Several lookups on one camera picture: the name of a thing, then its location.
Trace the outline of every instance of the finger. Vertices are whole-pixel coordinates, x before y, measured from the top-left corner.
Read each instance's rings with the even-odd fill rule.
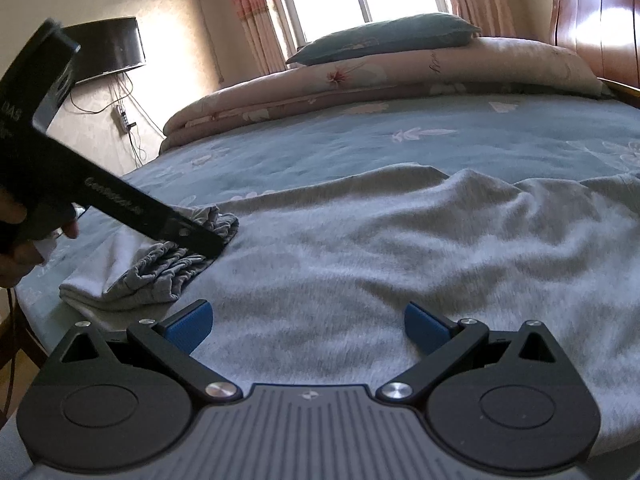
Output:
[[[75,240],[76,238],[78,238],[80,234],[80,228],[78,227],[78,222],[73,220],[72,222],[69,222],[68,224],[63,225],[62,232],[66,235],[67,238],[71,238],[72,240]]]
[[[42,255],[31,242],[17,246],[12,251],[12,256],[14,261],[21,265],[39,265],[44,262]]]
[[[10,256],[0,254],[0,278],[3,280],[17,278],[20,281],[21,278],[33,270],[33,267],[33,265],[29,264],[19,264]]]
[[[27,209],[18,204],[7,190],[0,187],[0,221],[19,224],[27,218]]]

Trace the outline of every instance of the tv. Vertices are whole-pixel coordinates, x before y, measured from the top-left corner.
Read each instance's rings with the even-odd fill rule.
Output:
[[[81,23],[63,30],[80,44],[74,77],[76,83],[126,72],[146,63],[135,16]]]

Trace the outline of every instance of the dark green pillow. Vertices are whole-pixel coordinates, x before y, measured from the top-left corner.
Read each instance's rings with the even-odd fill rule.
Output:
[[[455,14],[417,14],[323,36],[301,48],[287,64],[317,65],[371,54],[465,46],[476,32],[480,29]]]

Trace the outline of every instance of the bed frame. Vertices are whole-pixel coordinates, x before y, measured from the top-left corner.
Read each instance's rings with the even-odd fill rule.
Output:
[[[576,52],[622,100],[640,104],[640,0],[553,0],[549,40]]]

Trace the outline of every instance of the folded gray cloth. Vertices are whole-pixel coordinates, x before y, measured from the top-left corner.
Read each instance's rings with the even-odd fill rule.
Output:
[[[215,205],[174,209],[221,236],[225,244],[238,230],[238,218],[220,214]],[[60,285],[60,298],[83,314],[87,309],[123,311],[171,303],[212,263],[212,258],[174,242],[156,242],[123,226]]]

